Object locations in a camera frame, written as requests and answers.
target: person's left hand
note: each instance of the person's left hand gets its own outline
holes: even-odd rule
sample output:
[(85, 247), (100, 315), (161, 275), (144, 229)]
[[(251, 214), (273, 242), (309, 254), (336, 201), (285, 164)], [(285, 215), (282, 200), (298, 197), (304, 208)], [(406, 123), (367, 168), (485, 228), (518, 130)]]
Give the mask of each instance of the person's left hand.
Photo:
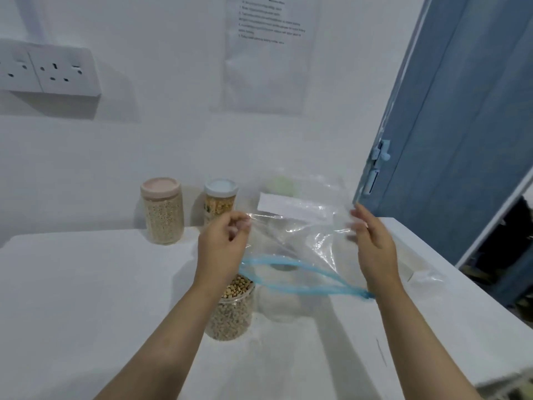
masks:
[(235, 278), (243, 259), (250, 218), (243, 212), (229, 212), (213, 219), (198, 237), (198, 266), (193, 285), (222, 296)]

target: white label on bag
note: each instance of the white label on bag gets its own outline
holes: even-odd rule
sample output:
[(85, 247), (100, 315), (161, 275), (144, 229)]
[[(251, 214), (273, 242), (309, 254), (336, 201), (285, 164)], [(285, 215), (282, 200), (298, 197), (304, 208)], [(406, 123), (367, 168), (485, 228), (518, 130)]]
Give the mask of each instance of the white label on bag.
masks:
[(320, 0), (226, 0), (224, 107), (299, 114)]
[(288, 196), (263, 194), (257, 210), (314, 224), (333, 224), (335, 213), (331, 206)]

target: forearm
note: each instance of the forearm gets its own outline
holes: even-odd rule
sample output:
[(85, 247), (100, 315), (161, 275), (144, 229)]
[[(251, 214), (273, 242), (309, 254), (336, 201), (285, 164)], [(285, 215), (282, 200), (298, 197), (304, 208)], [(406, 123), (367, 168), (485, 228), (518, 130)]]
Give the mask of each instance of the forearm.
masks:
[(95, 400), (175, 400), (220, 296), (192, 287)]
[(400, 285), (383, 289), (377, 304), (406, 400), (479, 400)]

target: glass jar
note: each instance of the glass jar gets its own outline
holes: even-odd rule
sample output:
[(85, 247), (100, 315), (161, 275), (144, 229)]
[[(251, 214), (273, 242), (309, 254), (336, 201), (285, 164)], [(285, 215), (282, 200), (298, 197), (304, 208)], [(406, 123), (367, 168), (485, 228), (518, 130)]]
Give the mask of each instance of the glass jar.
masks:
[(172, 244), (183, 235), (183, 196), (173, 178), (151, 178), (141, 185), (146, 227), (153, 243)]
[(231, 180), (218, 179), (206, 183), (203, 190), (205, 192), (203, 225), (206, 226), (215, 217), (233, 209), (239, 187)]
[(249, 279), (247, 281), (250, 283), (247, 291), (235, 297), (220, 299), (205, 329), (208, 336), (218, 341), (234, 340), (250, 327), (255, 284)]

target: blue door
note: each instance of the blue door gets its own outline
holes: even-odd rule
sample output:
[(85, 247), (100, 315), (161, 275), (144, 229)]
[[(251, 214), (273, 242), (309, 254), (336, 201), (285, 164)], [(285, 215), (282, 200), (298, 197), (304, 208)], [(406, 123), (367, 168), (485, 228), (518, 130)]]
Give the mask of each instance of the blue door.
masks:
[(533, 0), (426, 0), (356, 193), (451, 263), (533, 166), (532, 16)]

